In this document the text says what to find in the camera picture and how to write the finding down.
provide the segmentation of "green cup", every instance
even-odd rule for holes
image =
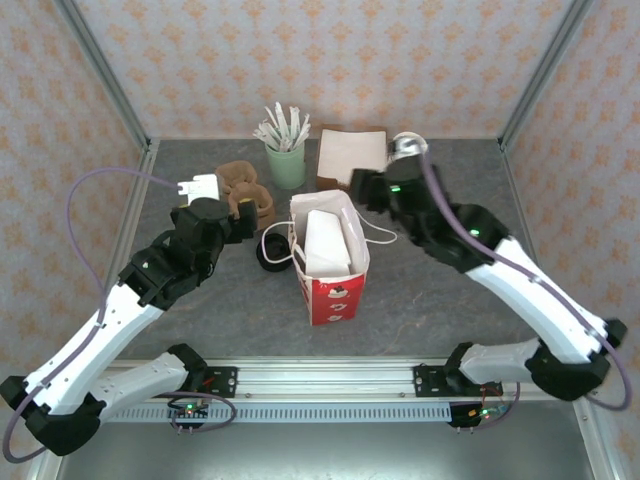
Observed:
[[[276,152],[265,144],[271,178],[276,187],[292,190],[307,179],[307,165],[304,162],[304,142],[292,152]]]

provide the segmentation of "small white object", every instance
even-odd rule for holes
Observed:
[[[351,257],[337,215],[311,210],[307,216],[304,253],[306,274],[312,277],[346,277]]]
[[[275,115],[269,107],[264,107],[269,114],[269,119],[265,119],[253,131],[253,136],[264,142],[276,152],[291,152],[298,148],[309,137],[311,125],[309,124],[309,114],[304,117],[304,123],[300,126],[300,109],[289,107],[291,116],[290,124],[284,116],[282,105],[276,102]]]
[[[300,109],[289,107],[289,115],[291,116],[291,139],[293,140],[300,135]]]
[[[278,119],[278,130],[280,131],[280,137],[282,141],[280,142],[280,147],[282,148],[282,144],[291,139],[289,135],[289,127],[287,127],[287,120],[284,118],[284,112],[282,111],[282,105],[280,102],[276,102],[276,118]]]
[[[206,175],[196,175],[193,181],[179,182],[178,193],[186,195],[189,205],[196,198],[213,198],[220,200],[220,189],[218,187],[218,177],[215,173]]]

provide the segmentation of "white paper bag handle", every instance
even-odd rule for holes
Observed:
[[[365,238],[365,241],[367,243],[377,243],[378,245],[390,245],[393,242],[395,242],[398,239],[398,234],[396,232],[392,232],[391,230],[387,230],[386,228],[382,228],[382,227],[378,227],[376,225],[374,225],[371,222],[368,222],[363,216],[362,214],[356,210],[356,213],[358,214],[358,216],[360,217],[360,220],[362,220],[364,223],[366,223],[367,225],[369,225],[371,228],[375,228],[376,230],[379,230],[381,232],[386,232],[386,233],[390,233],[391,235],[393,235],[393,239],[392,240],[385,240],[385,241],[380,241],[380,240],[369,240],[368,238]]]
[[[267,257],[267,249],[264,246],[264,237],[267,236],[267,232],[269,230],[271,230],[273,227],[277,227],[278,225],[295,225],[294,222],[292,221],[287,221],[287,222],[276,222],[273,223],[271,225],[269,225],[267,228],[265,228],[264,232],[262,232],[262,238],[260,239],[260,244],[262,245],[262,256],[264,257],[264,259],[272,264],[277,264],[277,263],[282,263],[282,262],[286,262],[287,260],[291,260],[293,258],[293,253],[291,253],[289,256],[285,257],[285,258],[281,258],[279,260],[271,260],[269,257]],[[307,261],[307,257],[305,257],[304,252],[302,251],[302,249],[300,248],[300,245],[298,245],[297,243],[293,246],[294,251],[296,251],[301,257],[303,261]]]

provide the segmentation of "brown plush toy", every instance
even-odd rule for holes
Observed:
[[[224,193],[231,193],[231,190],[241,182],[258,183],[258,173],[253,165],[246,160],[225,163],[216,168],[216,175],[224,180]]]
[[[258,209],[258,229],[264,230],[276,219],[276,210],[273,206],[273,198],[262,185],[256,183],[240,182],[231,189],[227,197],[229,208],[235,218],[238,218],[238,204],[243,201],[253,200]]]

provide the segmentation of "white block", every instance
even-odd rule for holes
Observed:
[[[344,277],[350,274],[351,257],[340,219],[333,213],[321,210],[309,212],[304,253],[305,273],[311,277]]]

